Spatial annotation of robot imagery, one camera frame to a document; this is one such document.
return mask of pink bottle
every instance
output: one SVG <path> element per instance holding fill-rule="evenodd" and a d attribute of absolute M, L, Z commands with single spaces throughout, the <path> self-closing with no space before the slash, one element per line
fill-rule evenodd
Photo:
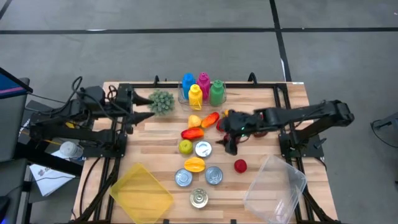
<path fill-rule="evenodd" d="M 197 84 L 203 93 L 203 100 L 207 100 L 210 91 L 210 78 L 206 72 L 202 72 L 197 79 Z"/>

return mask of yellow plastic tray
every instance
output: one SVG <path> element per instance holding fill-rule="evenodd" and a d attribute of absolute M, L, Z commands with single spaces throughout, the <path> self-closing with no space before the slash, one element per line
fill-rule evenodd
<path fill-rule="evenodd" d="M 173 197 L 138 163 L 111 187 L 111 196 L 137 224 L 155 223 L 173 204 Z"/>

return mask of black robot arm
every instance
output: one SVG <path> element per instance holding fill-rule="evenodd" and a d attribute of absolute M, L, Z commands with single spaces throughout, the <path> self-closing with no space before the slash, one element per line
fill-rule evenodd
<path fill-rule="evenodd" d="M 100 86 L 80 88 L 79 91 L 74 89 L 74 94 L 76 98 L 67 101 L 61 108 L 32 114 L 29 123 L 32 139 L 79 139 L 85 148 L 83 157 L 121 157 L 124 155 L 127 134 L 132 134 L 132 125 L 154 115 L 132 110 L 133 104 L 149 105 L 153 101 L 137 95 L 130 84 L 120 84 L 117 89 L 111 86 L 107 96 Z M 65 125 L 67 122 L 80 123 L 98 118 L 109 118 L 115 125 L 101 131 L 75 129 Z M 126 133 L 117 130 L 118 123 L 126 127 Z"/>
<path fill-rule="evenodd" d="M 238 139 L 254 133 L 278 131 L 289 123 L 302 123 L 306 120 L 317 119 L 304 129 L 291 131 L 290 144 L 292 147 L 307 141 L 312 136 L 332 127 L 347 126 L 354 121 L 354 115 L 349 111 L 346 103 L 338 100 L 324 101 L 318 105 L 304 106 L 286 110 L 282 108 L 264 108 L 254 110 L 253 114 L 230 110 L 228 117 L 220 124 L 228 138 L 219 143 L 224 144 L 225 151 L 236 155 L 238 153 Z"/>

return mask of green apple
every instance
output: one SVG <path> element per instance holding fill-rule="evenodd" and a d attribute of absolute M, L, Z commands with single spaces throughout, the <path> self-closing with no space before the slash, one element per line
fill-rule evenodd
<path fill-rule="evenodd" d="M 193 144 L 189 140 L 182 140 L 178 146 L 182 154 L 191 154 L 193 151 Z"/>

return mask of yellow bottle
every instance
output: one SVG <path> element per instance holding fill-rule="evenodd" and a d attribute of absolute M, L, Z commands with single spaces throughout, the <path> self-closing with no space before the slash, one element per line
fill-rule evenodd
<path fill-rule="evenodd" d="M 193 110 L 201 110 L 203 105 L 203 93 L 197 84 L 193 84 L 188 93 L 189 105 Z"/>

